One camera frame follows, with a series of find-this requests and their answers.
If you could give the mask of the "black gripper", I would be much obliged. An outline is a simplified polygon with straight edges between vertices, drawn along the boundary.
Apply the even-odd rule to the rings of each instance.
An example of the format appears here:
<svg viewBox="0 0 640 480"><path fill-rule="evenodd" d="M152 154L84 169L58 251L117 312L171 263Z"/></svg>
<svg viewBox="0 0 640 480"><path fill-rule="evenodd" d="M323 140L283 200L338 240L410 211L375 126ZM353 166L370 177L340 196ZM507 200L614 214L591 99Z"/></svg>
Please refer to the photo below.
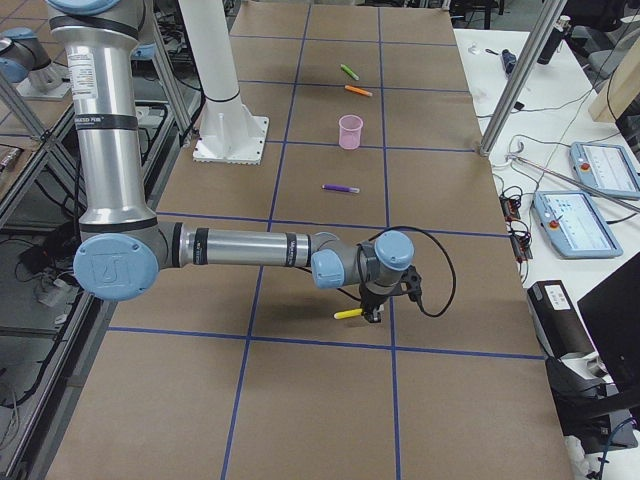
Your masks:
<svg viewBox="0 0 640 480"><path fill-rule="evenodd" d="M384 312L381 307L386 302L386 296L370 291L366 285L359 286L359 294L362 316L368 323L380 323Z"/></svg>

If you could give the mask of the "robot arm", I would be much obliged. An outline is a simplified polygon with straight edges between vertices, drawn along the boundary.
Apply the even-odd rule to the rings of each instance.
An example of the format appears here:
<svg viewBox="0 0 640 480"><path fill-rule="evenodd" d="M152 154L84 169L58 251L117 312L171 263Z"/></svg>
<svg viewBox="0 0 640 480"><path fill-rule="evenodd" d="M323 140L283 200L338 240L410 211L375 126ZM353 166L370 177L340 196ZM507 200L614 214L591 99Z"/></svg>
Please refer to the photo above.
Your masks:
<svg viewBox="0 0 640 480"><path fill-rule="evenodd" d="M55 63L26 27L1 32L1 73L28 99L61 100L70 89L68 68Z"/></svg>
<svg viewBox="0 0 640 480"><path fill-rule="evenodd" d="M131 57L150 37L147 1L52 1L51 32L66 50L87 207L74 274L96 297L145 293L160 271L188 264L308 269L317 287L355 285L362 316L380 319L391 297L421 299L414 245L397 230L355 246L337 236L190 228L160 221L142 180Z"/></svg>

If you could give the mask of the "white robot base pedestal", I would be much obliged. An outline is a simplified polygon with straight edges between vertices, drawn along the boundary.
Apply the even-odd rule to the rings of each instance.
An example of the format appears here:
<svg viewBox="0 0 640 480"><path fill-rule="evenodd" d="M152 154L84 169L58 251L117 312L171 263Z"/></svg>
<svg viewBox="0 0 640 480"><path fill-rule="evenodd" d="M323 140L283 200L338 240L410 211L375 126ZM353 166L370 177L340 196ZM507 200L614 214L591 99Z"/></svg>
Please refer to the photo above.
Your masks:
<svg viewBox="0 0 640 480"><path fill-rule="evenodd" d="M205 99L193 157L258 165L269 119L252 115L242 101L223 3L183 0L179 6Z"/></svg>

